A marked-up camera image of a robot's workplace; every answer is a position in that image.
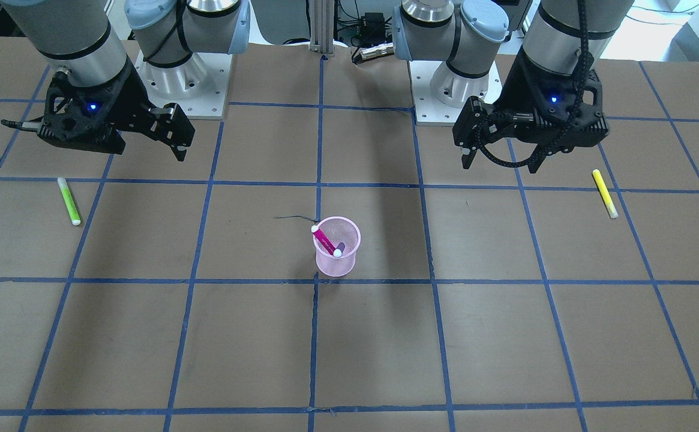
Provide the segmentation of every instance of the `metal pole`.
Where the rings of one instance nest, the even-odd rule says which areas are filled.
[[[311,15],[309,49],[333,56],[334,0],[312,0],[309,3],[309,14]]]

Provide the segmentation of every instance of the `black cable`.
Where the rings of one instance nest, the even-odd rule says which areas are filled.
[[[687,14],[690,11],[692,11],[695,8],[698,8],[698,5],[693,6],[692,8],[687,8],[684,11],[662,11],[660,9],[648,9],[648,8],[643,8],[642,6],[632,6],[634,9],[643,9],[643,11],[651,11],[651,12],[661,12],[662,14]]]
[[[168,31],[168,34],[165,35],[162,41],[158,44],[157,48],[155,49],[154,52],[150,55],[145,55],[144,56],[144,61],[149,61],[152,58],[154,58],[155,55],[159,54],[160,50],[165,47],[166,42],[168,42],[168,39],[170,39],[171,36],[173,36],[173,33],[176,32],[176,29],[179,28],[181,25],[182,19],[184,19],[184,8],[187,7],[187,0],[178,0],[176,2],[176,6],[174,8],[176,9],[176,22],[173,24],[173,27],[170,28]]]
[[[352,19],[356,19],[358,21],[360,20],[360,13],[358,12],[357,16],[351,16],[351,14],[347,13],[346,9],[344,9],[344,5],[341,4],[341,0],[338,0],[338,7],[347,17],[351,17]]]
[[[309,40],[311,41],[311,17],[309,16],[309,0],[306,0],[306,28],[309,31]]]
[[[632,21],[637,21],[637,22],[642,22],[643,24],[653,24],[653,25],[679,25],[680,27],[683,27],[682,24],[678,24],[676,22],[650,22],[650,21],[643,21],[642,19],[637,19],[636,17],[630,17],[626,16]]]

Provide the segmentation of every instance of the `black band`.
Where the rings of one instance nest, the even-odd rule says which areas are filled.
[[[547,12],[543,6],[539,6],[539,16],[541,16],[541,19],[544,20],[547,24],[549,24],[552,28],[557,30],[558,32],[565,33],[568,36],[573,36],[574,38],[581,39],[581,30],[579,28],[574,28],[571,27],[567,24],[564,24],[563,22],[558,21],[555,17],[551,16],[549,12]],[[613,36],[616,33],[616,30],[612,30],[610,32],[587,32],[589,39],[596,41],[599,39],[607,39],[610,36]]]
[[[176,5],[176,21],[178,26],[176,27],[176,33],[179,34],[179,43],[184,51],[192,52],[190,46],[187,44],[187,37],[184,35],[184,10],[187,9],[187,0],[179,1]]]
[[[104,30],[104,34],[100,38],[98,38],[98,40],[95,41],[94,44],[87,47],[86,49],[80,50],[78,52],[73,52],[71,54],[50,54],[49,52],[40,51],[39,49],[37,51],[39,51],[40,54],[44,55],[45,57],[53,58],[53,60],[75,60],[75,58],[85,57],[86,55],[94,53],[100,47],[103,47],[104,44],[107,43],[107,39],[109,39],[111,33],[112,25],[110,24],[110,22],[107,21],[107,30]]]
[[[419,21],[418,19],[415,19],[414,17],[407,14],[405,9],[402,8],[402,5],[400,5],[400,14],[402,15],[402,17],[407,19],[407,21],[409,21],[413,25],[417,25],[418,27],[426,27],[426,28],[437,28],[437,27],[442,27],[443,25],[448,25],[448,23],[451,22],[451,18],[453,17],[453,16],[449,16],[448,19],[446,19],[445,21],[440,21],[440,22]]]
[[[447,61],[453,61],[456,58],[456,53],[458,52],[458,45],[461,43],[461,6],[456,6],[453,12],[453,16],[456,19],[456,32],[453,38],[453,47],[451,48],[451,54],[448,55]]]
[[[456,67],[451,65],[450,60],[445,61],[445,65],[448,66],[448,69],[450,69],[450,71],[453,72],[454,74],[456,74],[457,76],[467,77],[468,79],[477,79],[478,77],[484,77],[488,74],[488,72],[491,71],[490,69],[488,69],[487,71],[485,71],[481,74],[467,74],[467,72],[459,71],[458,69],[456,69]]]
[[[191,14],[195,14],[196,16],[201,16],[201,17],[223,17],[223,16],[228,16],[228,14],[233,14],[237,9],[240,8],[240,3],[242,3],[242,0],[240,0],[237,3],[234,3],[231,7],[224,9],[223,11],[215,11],[215,12],[208,12],[208,11],[198,11],[197,9],[192,9],[192,7],[188,7],[187,9],[190,11]]]
[[[171,63],[157,63],[156,61],[151,61],[151,60],[147,61],[147,63],[149,63],[152,66],[155,66],[156,68],[160,68],[160,69],[176,68],[176,66],[180,66],[180,65],[183,65],[184,63],[187,63],[187,61],[189,61],[190,58],[192,58],[192,54],[194,54],[194,53],[190,52],[187,54],[187,57],[184,57],[178,61],[173,61]]]

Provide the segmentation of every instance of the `grid line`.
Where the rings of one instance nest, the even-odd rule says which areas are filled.
[[[509,154],[513,162],[517,161],[514,155],[514,147],[512,146],[512,140],[507,139],[506,144],[509,146]],[[581,405],[581,396],[579,395],[579,386],[576,383],[576,374],[574,373],[574,365],[571,361],[571,356],[568,353],[568,344],[565,341],[565,334],[563,333],[563,326],[560,323],[560,316],[557,314],[557,306],[554,303],[554,296],[552,295],[552,288],[548,282],[547,270],[544,268],[544,258],[541,257],[541,247],[539,246],[538,238],[536,237],[536,229],[533,226],[533,217],[530,215],[530,206],[528,205],[528,198],[525,194],[525,188],[523,187],[523,179],[520,176],[520,169],[514,169],[514,175],[517,177],[517,186],[520,188],[520,198],[523,201],[523,208],[525,210],[525,218],[528,222],[528,229],[530,230],[530,238],[533,241],[533,249],[536,252],[536,260],[538,261],[539,272],[541,273],[541,279],[544,282],[544,292],[547,294],[547,301],[549,302],[549,308],[552,312],[552,319],[554,320],[555,330],[557,331],[557,338],[560,340],[560,349],[563,351],[563,359],[565,361],[565,368],[568,371],[568,379],[571,381],[571,391],[574,394],[574,401],[576,405],[576,411],[579,416],[579,422],[581,423],[582,432],[588,432],[587,419],[584,416],[583,406]]]
[[[44,103],[44,99],[22,99],[22,98],[0,98],[0,102],[34,102]],[[320,104],[284,104],[278,102],[248,102],[248,101],[230,101],[230,106],[258,106],[258,107],[304,107],[305,109],[319,109]],[[334,110],[401,110],[409,112],[413,107],[361,107],[361,106],[332,106],[331,104],[323,104],[324,109]],[[627,120],[627,121],[669,121],[668,118],[660,117],[630,117],[630,116],[607,116],[609,120]],[[672,118],[678,123],[699,123],[699,118]]]
[[[318,221],[322,213],[322,121],[323,121],[323,101],[325,96],[325,61],[326,55],[320,56],[320,76],[318,82],[319,105],[317,116],[317,172],[316,187],[314,188],[314,218]],[[309,408],[307,416],[307,432],[314,432],[314,402],[317,397],[317,325],[320,305],[320,281],[319,272],[314,273],[314,295],[313,309],[311,310],[311,337],[309,339]]]
[[[437,277],[434,274],[434,257],[432,255],[432,242],[429,233],[429,216],[427,213],[427,198],[424,189],[424,172],[421,167],[421,153],[418,148],[418,135],[416,134],[416,112],[410,110],[410,124],[413,132],[413,148],[416,156],[416,175],[418,176],[418,193],[421,197],[421,216],[424,224],[424,240],[427,246],[427,262],[429,265],[429,279],[432,285],[432,300],[434,301],[434,318],[437,322],[437,342],[440,345],[440,363],[442,364],[443,387],[445,388],[445,410],[448,413],[448,427],[450,432],[456,432],[456,417],[453,410],[453,396],[451,395],[451,375],[448,371],[448,353],[445,350],[445,331],[443,330],[442,309],[440,309],[440,290],[437,285]]]
[[[43,82],[45,82],[45,77],[48,75],[48,71],[50,71],[50,66],[45,66],[45,71],[43,72],[42,76],[40,76],[40,81],[37,82],[37,87],[34,88],[34,93],[32,98],[36,98],[37,94],[40,93],[40,88],[43,87]],[[21,115],[21,121],[26,120],[26,117],[28,117],[30,110],[32,109],[32,102],[26,105],[26,109],[23,111],[23,115]],[[5,146],[5,151],[3,151],[3,154],[0,156],[0,170],[3,167],[3,164],[5,163],[5,159],[8,156],[8,153],[11,152],[11,149],[13,148],[14,142],[16,142],[16,137],[18,136],[19,131],[16,130],[14,133],[11,135],[11,140],[9,140],[8,144]]]
[[[620,408],[620,407],[684,407],[698,406],[698,399],[654,399],[654,400],[593,400],[581,403],[584,408]],[[532,402],[527,404],[454,404],[454,411],[486,410],[566,410],[575,409],[575,402]],[[409,412],[437,411],[445,412],[444,404],[427,405],[340,405],[336,407],[314,409],[312,407],[185,407],[175,408],[173,415],[291,415],[292,413],[368,413],[368,412]],[[165,415],[166,408],[71,408],[71,409],[33,409],[0,410],[0,416],[121,416],[121,415]]]
[[[677,140],[679,141],[680,145],[683,147],[683,151],[685,152],[688,161],[690,162],[691,166],[693,167],[693,172],[695,172],[695,175],[698,177],[699,181],[699,170],[698,166],[695,164],[695,161],[693,160],[693,156],[690,155],[690,151],[688,151],[688,146],[686,146],[685,141],[683,140],[683,137],[680,135],[679,131],[677,130],[677,125],[675,125],[675,121],[672,119],[672,116],[670,115],[670,112],[667,110],[667,107],[664,104],[664,101],[662,101],[661,96],[659,95],[659,91],[656,90],[656,86],[653,85],[653,81],[651,81],[650,77],[648,76],[648,71],[646,71],[645,66],[643,66],[642,61],[637,62],[640,65],[640,70],[643,71],[643,75],[645,76],[645,79],[648,81],[648,84],[650,85],[650,89],[653,90],[653,94],[656,96],[656,100],[659,101],[659,105],[661,106],[661,109],[664,110],[664,115],[667,116],[667,120],[670,122],[670,125],[672,125],[673,131],[675,131],[675,135],[677,137]]]
[[[613,185],[617,188],[618,182],[616,181],[616,176],[613,174],[613,170],[611,169],[610,163],[608,162],[608,157],[605,154],[605,149],[602,148],[602,144],[598,144],[597,147],[599,148],[599,152],[602,155],[602,160],[605,163],[605,167],[608,170],[608,175],[610,176],[610,181],[612,181]],[[629,224],[629,229],[632,230],[632,237],[634,237],[635,243],[637,244],[637,250],[640,252],[640,257],[642,258],[643,264],[645,265],[645,269],[648,272],[648,277],[649,277],[650,281],[652,282],[651,285],[653,286],[653,291],[656,294],[657,300],[659,301],[661,311],[664,314],[664,319],[667,321],[668,330],[670,330],[670,334],[672,334],[672,339],[675,343],[675,347],[677,348],[677,352],[680,356],[680,360],[683,361],[683,366],[684,366],[686,373],[688,375],[688,379],[689,379],[691,385],[693,386],[693,391],[694,391],[695,395],[698,397],[698,400],[699,400],[699,388],[697,385],[697,381],[695,381],[695,377],[693,376],[693,372],[691,371],[690,364],[688,363],[688,358],[685,355],[685,351],[683,350],[683,345],[681,345],[680,339],[678,338],[677,332],[675,331],[675,326],[672,323],[672,318],[670,317],[670,312],[667,309],[667,305],[664,303],[664,297],[662,297],[661,290],[659,290],[659,284],[656,283],[656,279],[653,276],[653,270],[650,267],[650,263],[648,261],[648,256],[645,252],[645,249],[643,248],[643,243],[642,243],[642,241],[640,241],[640,236],[637,233],[637,229],[635,228],[634,221],[632,220],[632,216],[629,213],[629,209],[626,207],[626,200],[624,200],[624,196],[621,193],[621,191],[616,191],[616,196],[618,196],[619,202],[621,203],[621,209],[623,210],[624,218],[626,218],[626,221]]]
[[[580,411],[580,408],[586,407],[634,407],[634,406],[680,406],[680,405],[699,405],[699,391],[697,389],[697,395],[698,399],[691,399],[691,400],[620,400],[620,401],[594,401],[594,402],[576,402],[576,403],[571,403],[571,402],[560,402],[560,403],[542,403],[542,404],[453,404],[450,396],[450,382],[449,382],[449,377],[448,377],[448,363],[447,363],[447,356],[445,353],[445,336],[443,336],[443,331],[442,331],[442,315],[440,315],[440,305],[439,305],[439,297],[438,297],[438,284],[544,284],[545,288],[547,289],[548,295],[550,295],[550,285],[551,284],[650,284],[653,285],[654,289],[656,290],[657,295],[659,296],[659,301],[662,304],[662,308],[664,309],[664,314],[665,318],[667,318],[668,325],[670,326],[670,330],[673,332],[673,337],[675,338],[675,342],[678,346],[679,352],[681,356],[683,357],[683,361],[685,363],[687,372],[690,375],[690,368],[689,365],[687,365],[687,360],[684,358],[684,353],[682,351],[682,347],[679,345],[679,339],[676,336],[676,333],[674,332],[674,328],[672,326],[670,317],[668,316],[668,311],[665,308],[665,304],[662,303],[662,298],[660,297],[660,292],[659,292],[659,285],[662,284],[687,284],[687,285],[699,285],[699,281],[657,281],[653,278],[653,274],[650,275],[650,280],[648,281],[597,281],[597,280],[582,280],[582,281],[576,281],[576,280],[549,280],[546,278],[545,274],[542,274],[543,279],[535,279],[535,280],[498,280],[498,281],[491,281],[491,280],[449,280],[449,279],[437,279],[434,276],[434,265],[433,265],[433,260],[432,260],[432,254],[431,254],[431,243],[430,243],[430,237],[429,237],[429,227],[428,227],[428,217],[427,217],[427,209],[426,209],[426,202],[425,202],[425,194],[424,190],[431,188],[431,189],[437,189],[437,188],[473,188],[473,189],[481,189],[481,188],[502,188],[502,189],[507,189],[507,190],[519,190],[520,193],[523,195],[524,199],[524,204],[526,206],[526,211],[527,211],[527,217],[528,217],[528,222],[531,225],[531,230],[533,230],[532,227],[532,221],[530,219],[530,210],[527,208],[527,201],[524,196],[524,191],[535,191],[535,190],[540,190],[540,191],[547,191],[547,190],[552,190],[552,191],[596,191],[595,188],[545,188],[545,187],[531,187],[531,186],[526,186],[523,187],[521,184],[521,179],[518,177],[518,186],[498,186],[498,187],[483,187],[483,186],[470,186],[470,185],[437,185],[437,184],[424,184],[423,182],[423,177],[421,175],[421,159],[420,155],[418,152],[418,138],[416,136],[416,125],[415,125],[415,113],[413,112],[413,109],[410,109],[409,107],[377,107],[376,109],[369,109],[368,107],[352,107],[352,106],[325,106],[323,104],[322,100],[322,91],[323,91],[323,59],[321,58],[321,74],[320,74],[320,102],[316,106],[313,104],[304,104],[303,106],[299,106],[298,104],[256,104],[256,103],[247,103],[247,102],[230,102],[232,106],[287,106],[287,107],[310,107],[311,109],[319,109],[320,115],[319,115],[319,164],[318,164],[318,178],[316,183],[297,183],[297,182],[255,182],[255,181],[249,181],[249,182],[237,182],[237,181],[215,181],[212,180],[213,176],[215,175],[215,168],[217,167],[217,160],[218,160],[218,152],[220,151],[220,140],[221,140],[221,129],[223,129],[223,123],[220,125],[220,133],[218,134],[218,142],[217,142],[217,149],[215,150],[215,155],[214,155],[214,161],[212,165],[212,170],[211,170],[211,175],[208,181],[193,181],[193,180],[148,180],[148,179],[108,179],[108,170],[110,169],[110,165],[113,161],[113,156],[110,155],[108,162],[107,162],[107,167],[104,170],[104,173],[102,175],[102,178],[96,179],[96,178],[70,178],[68,179],[69,181],[78,181],[78,182],[91,182],[91,183],[98,183],[99,184],[99,189],[97,191],[97,196],[96,199],[94,199],[94,205],[92,205],[91,208],[91,214],[89,215],[89,221],[88,224],[86,224],[85,230],[83,230],[83,237],[80,239],[80,243],[78,244],[78,252],[75,256],[75,260],[73,262],[72,268],[70,268],[70,276],[69,277],[0,277],[0,281],[25,281],[25,282],[35,282],[35,283],[47,283],[47,282],[64,282],[66,283],[66,287],[64,289],[64,293],[62,295],[61,301],[59,301],[59,308],[56,311],[56,318],[54,320],[54,326],[58,326],[59,318],[61,317],[62,313],[62,308],[64,306],[64,301],[66,298],[66,295],[69,290],[69,286],[72,283],[112,283],[112,284],[154,284],[154,283],[163,283],[163,284],[189,284],[190,286],[188,287],[188,296],[187,296],[187,309],[185,309],[185,319],[184,322],[182,323],[182,337],[185,338],[185,332],[187,331],[187,325],[188,325],[188,318],[190,317],[190,307],[192,303],[192,292],[193,292],[193,286],[198,283],[202,284],[314,284],[314,297],[313,297],[313,345],[311,345],[311,358],[310,358],[310,392],[311,392],[311,398],[310,398],[310,404],[308,407],[188,407],[188,408],[173,408],[173,403],[169,403],[168,408],[143,408],[143,409],[126,409],[126,410],[119,410],[119,409],[113,409],[113,408],[91,408],[91,409],[77,409],[77,410],[39,410],[39,409],[34,409],[31,408],[31,405],[28,402],[28,408],[23,409],[23,410],[0,410],[0,416],[22,416],[22,424],[20,427],[20,430],[25,429],[26,427],[26,418],[28,416],[64,416],[64,415],[166,415],[166,430],[169,428],[169,418],[172,415],[201,415],[201,413],[217,413],[218,415],[226,415],[227,413],[249,413],[250,415],[256,415],[257,413],[308,413],[309,414],[309,419],[310,419],[310,426],[308,427],[308,430],[310,432],[313,431],[314,427],[314,413],[325,413],[325,412],[398,412],[398,411],[446,411],[448,413],[448,418],[449,418],[449,425],[451,427],[451,432],[455,430],[455,423],[453,419],[453,412],[455,410],[534,410],[534,409],[571,409],[571,408],[577,408],[577,410]],[[44,77],[46,76],[48,72],[48,68],[46,68],[44,72]],[[29,109],[34,103],[41,103],[44,102],[42,100],[36,99],[37,93],[40,90],[40,86],[42,85],[42,82],[44,81],[43,79],[40,79],[40,84],[38,85],[35,95],[33,96],[32,99],[0,99],[0,102],[5,101],[5,102],[14,102],[14,103],[28,103],[29,106],[26,109],[25,115],[23,116],[22,119],[26,118],[26,115],[28,115]],[[656,93],[657,98],[659,98],[658,93],[654,89],[654,93]],[[414,133],[414,145],[415,145],[415,153],[416,153],[416,159],[417,159],[417,168],[418,168],[418,184],[374,184],[374,183],[322,183],[321,182],[321,169],[322,169],[322,112],[324,109],[339,109],[339,110],[405,110],[405,112],[410,112],[412,113],[412,118],[413,118],[413,133]],[[668,117],[668,112],[667,112],[667,118],[618,118],[618,117],[612,117],[612,119],[618,119],[618,120],[632,120],[632,121],[670,121],[673,123],[673,128],[675,122],[699,122],[699,119],[673,119]],[[681,141],[681,144],[683,144],[683,148],[686,151],[686,155],[690,159],[691,163],[693,164],[692,158],[690,157],[690,154],[688,153],[687,149],[685,148],[684,143],[682,142],[682,138],[679,136],[676,128],[675,132],[678,136],[678,139]],[[4,162],[4,159],[6,158],[7,154],[9,153],[9,150],[11,149],[11,146],[13,144],[13,141],[15,140],[16,134],[18,131],[14,132],[14,137],[12,137],[11,141],[8,144],[8,147],[4,151],[3,157],[0,160],[0,167],[2,162]],[[604,150],[602,150],[601,147],[601,153],[602,156],[605,159],[605,153]],[[621,192],[634,192],[634,193],[688,193],[688,194],[699,194],[699,191],[684,191],[684,190],[651,190],[651,189],[619,189],[618,186],[616,185],[615,182],[615,177],[613,177],[613,173],[610,172],[609,168],[609,173],[611,175],[611,178],[613,180],[613,185],[615,191],[618,193],[619,198],[621,200],[621,203],[624,207],[624,211],[626,213],[626,203],[623,200],[623,197],[621,196]],[[15,178],[15,177],[6,177],[6,178],[0,178],[0,181],[56,181],[55,178]],[[198,246],[196,248],[196,256],[195,256],[195,262],[193,262],[193,274],[190,277],[190,279],[147,279],[147,278],[141,278],[141,279],[123,279],[123,278],[75,278],[73,277],[73,273],[75,268],[77,267],[77,261],[80,259],[80,252],[83,248],[83,243],[85,241],[86,235],[88,234],[88,229],[89,225],[91,225],[92,217],[94,216],[94,211],[97,208],[98,200],[100,197],[100,194],[102,192],[103,186],[105,183],[183,183],[183,184],[207,184],[207,191],[206,191],[206,201],[204,204],[204,209],[203,209],[203,215],[201,216],[201,227],[199,229],[199,238],[198,238]],[[426,234],[426,241],[427,241],[427,249],[428,249],[428,259],[429,259],[429,266],[430,266],[430,279],[357,279],[357,280],[335,280],[335,279],[319,279],[318,274],[314,276],[313,279],[199,279],[196,277],[196,267],[199,262],[199,257],[200,257],[200,249],[201,249],[201,244],[202,244],[202,237],[203,237],[203,232],[204,232],[204,224],[206,223],[206,218],[207,218],[207,210],[209,207],[209,200],[210,196],[212,194],[212,186],[216,184],[234,184],[234,185],[273,185],[273,186],[298,186],[298,187],[316,187],[317,188],[317,205],[316,205],[316,214],[317,218],[320,217],[320,209],[321,209],[321,194],[322,194],[322,187],[335,187],[335,188],[357,188],[357,187],[388,187],[388,188],[419,188],[420,189],[420,194],[421,194],[421,206],[422,206],[422,213],[423,213],[423,218],[424,218],[424,230]],[[632,229],[632,233],[635,236],[635,240],[638,241],[638,245],[640,246],[639,243],[639,238],[637,238],[637,232],[634,229],[634,225],[632,225],[631,221],[630,227]],[[536,252],[539,253],[538,250],[538,244],[536,244]],[[644,251],[640,247],[640,252],[643,254],[643,259],[646,263],[646,266],[648,265],[646,257],[644,256]],[[543,269],[543,263],[539,261],[539,265]],[[342,407],[333,407],[333,408],[325,408],[325,409],[314,409],[314,369],[316,368],[316,337],[317,337],[317,311],[318,311],[318,301],[319,301],[319,284],[377,284],[377,283],[382,283],[382,284],[431,284],[433,288],[433,299],[434,299],[434,304],[435,304],[435,312],[437,315],[437,325],[438,325],[438,338],[440,342],[440,353],[442,354],[442,364],[443,364],[443,385],[445,385],[445,391],[446,391],[446,404],[432,404],[432,405],[422,405],[418,407],[406,407],[406,406],[381,406],[381,407],[363,407],[363,406],[342,406]],[[53,340],[53,335],[55,333],[55,329],[51,328],[51,333],[49,335],[49,340],[48,340],[48,345],[46,352],[44,353],[45,360],[47,360],[47,355],[50,352],[50,344],[52,344]],[[177,379],[178,379],[178,373],[180,369],[180,364],[181,364],[181,358],[180,358],[180,353],[177,353],[177,361],[176,361],[176,368],[174,369],[174,382],[172,383],[172,394],[173,397],[175,398],[175,390],[176,388],[174,385],[177,386]],[[36,395],[36,388],[39,388],[40,384],[40,378],[41,378],[42,372],[41,369],[38,370],[38,375],[36,376],[35,383],[33,385],[33,394]],[[583,422],[583,413],[580,411],[580,418]]]
[[[0,181],[36,181],[54,182],[56,177],[16,177],[0,176]],[[67,178],[69,183],[100,183],[100,178]],[[104,183],[136,183],[136,184],[207,184],[206,180],[183,180],[168,178],[105,178]],[[413,183],[325,183],[309,181],[233,181],[214,180],[214,185],[230,186],[281,186],[295,188],[420,188]],[[475,189],[475,190],[499,190],[519,191],[519,186],[511,184],[424,184],[424,189]],[[595,187],[570,187],[570,186],[524,186],[526,191],[563,191],[563,192],[596,192]],[[612,191],[629,192],[635,194],[699,194],[699,189],[649,189],[649,188],[611,188]]]
[[[218,123],[217,140],[215,141],[215,149],[213,151],[213,162],[208,174],[206,196],[203,202],[203,213],[200,216],[200,225],[197,233],[197,243],[195,246],[195,257],[192,261],[192,271],[187,287],[187,303],[184,307],[184,319],[182,319],[181,332],[179,334],[179,347],[176,350],[176,364],[173,367],[173,378],[171,379],[170,391],[168,393],[168,407],[165,413],[165,422],[163,423],[163,431],[169,432],[170,422],[173,417],[173,406],[176,404],[176,392],[179,388],[179,376],[181,374],[181,364],[184,360],[184,347],[187,343],[187,331],[190,325],[190,314],[192,313],[192,300],[194,296],[195,284],[197,283],[197,268],[199,267],[200,254],[203,249],[203,239],[205,237],[205,227],[208,219],[208,207],[210,206],[211,195],[213,192],[213,178],[218,165],[218,153],[221,151],[221,142],[224,135],[224,122]]]
[[[103,173],[101,174],[102,179],[106,178],[109,174],[109,170],[112,166],[113,159],[114,155],[110,155],[107,159],[107,165],[104,167]],[[88,233],[91,231],[92,220],[94,219],[94,214],[96,214],[96,209],[98,208],[104,185],[105,183],[103,181],[99,183],[99,187],[96,190],[96,196],[94,197],[94,202],[91,205],[91,212],[88,214],[88,220],[86,221],[83,233],[80,236],[80,241],[77,243],[77,251],[75,251],[74,253],[72,266],[69,268],[69,276],[67,277],[66,284],[64,284],[64,290],[63,292],[61,292],[61,298],[59,298],[59,304],[56,308],[56,314],[53,317],[53,324],[50,326],[50,333],[48,334],[48,339],[45,343],[42,358],[40,358],[40,365],[37,367],[37,373],[35,374],[34,382],[32,383],[32,389],[30,391],[28,399],[26,399],[26,408],[25,412],[21,416],[21,423],[19,424],[18,428],[19,432],[24,432],[26,430],[26,423],[28,423],[29,421],[29,411],[32,410],[34,400],[37,397],[37,391],[40,390],[40,382],[43,379],[45,366],[47,365],[48,358],[50,356],[50,350],[53,347],[53,340],[56,337],[56,331],[58,330],[59,322],[61,321],[61,314],[64,312],[64,305],[67,303],[69,290],[72,286],[71,279],[74,276],[75,270],[77,270],[77,264],[80,262],[80,255],[82,255],[83,253],[83,247],[85,245],[86,238],[88,238]]]
[[[150,279],[145,277],[6,277],[0,282],[24,282],[29,284],[64,283],[73,284],[188,284],[189,279]],[[442,285],[528,285],[544,284],[542,279],[435,279]],[[314,279],[204,279],[198,277],[196,284],[208,285],[251,285],[251,284],[312,284]],[[319,279],[320,284],[429,284],[431,279]],[[681,279],[547,279],[550,285],[681,285],[699,286],[699,281]]]

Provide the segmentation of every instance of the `pink pen holder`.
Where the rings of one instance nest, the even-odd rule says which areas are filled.
[[[344,244],[341,257],[335,257],[325,246],[313,237],[314,249],[317,250],[317,268],[327,276],[344,276],[355,267],[355,252],[360,247],[360,229],[354,222],[341,216],[323,219],[317,227],[325,234],[333,246]]]

